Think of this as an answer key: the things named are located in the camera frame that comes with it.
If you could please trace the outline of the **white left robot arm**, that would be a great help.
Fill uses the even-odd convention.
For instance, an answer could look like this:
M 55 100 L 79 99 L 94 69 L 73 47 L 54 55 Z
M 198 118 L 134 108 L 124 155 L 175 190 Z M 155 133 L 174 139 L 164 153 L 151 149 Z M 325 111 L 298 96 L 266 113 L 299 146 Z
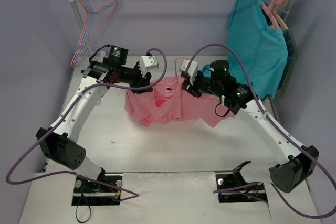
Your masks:
M 82 71 L 80 85 L 59 120 L 48 129 L 40 128 L 36 134 L 37 139 L 44 139 L 40 143 L 43 155 L 87 177 L 86 186 L 95 193 L 103 190 L 106 172 L 77 144 L 80 132 L 93 108 L 109 90 L 109 83 L 128 84 L 137 93 L 151 92 L 149 70 L 158 67 L 151 53 L 141 56 L 134 67 L 126 67 L 127 55 L 128 50 L 111 46 L 109 55 L 101 61 L 90 57 L 89 66 Z

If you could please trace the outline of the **pink t shirt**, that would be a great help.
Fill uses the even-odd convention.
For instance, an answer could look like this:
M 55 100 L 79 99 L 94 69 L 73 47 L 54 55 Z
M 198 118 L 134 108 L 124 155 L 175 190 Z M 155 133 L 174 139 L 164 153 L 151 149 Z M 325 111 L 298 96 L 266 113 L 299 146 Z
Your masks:
M 138 123 L 148 127 L 152 123 L 202 119 L 215 127 L 221 120 L 233 118 L 227 107 L 219 105 L 219 98 L 202 94 L 194 97 L 182 90 L 181 77 L 165 77 L 153 87 L 152 92 L 141 94 L 126 91 L 125 110 L 136 117 Z

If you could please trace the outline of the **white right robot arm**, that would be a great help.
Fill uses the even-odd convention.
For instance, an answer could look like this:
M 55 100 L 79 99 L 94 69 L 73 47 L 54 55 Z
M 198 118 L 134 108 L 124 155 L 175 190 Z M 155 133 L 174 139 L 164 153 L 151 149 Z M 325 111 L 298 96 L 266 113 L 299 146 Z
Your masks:
M 245 122 L 274 154 L 275 162 L 252 163 L 245 161 L 233 169 L 232 181 L 238 188 L 250 183 L 272 183 L 284 193 L 290 193 L 314 171 L 310 154 L 318 158 L 314 146 L 305 147 L 266 112 L 261 101 L 255 99 L 249 86 L 240 84 L 229 73 L 226 60 L 216 60 L 210 64 L 209 77 L 198 69 L 195 61 L 184 60 L 181 67 L 184 78 L 183 90 L 200 98 L 203 94 L 219 97 L 220 104 Z

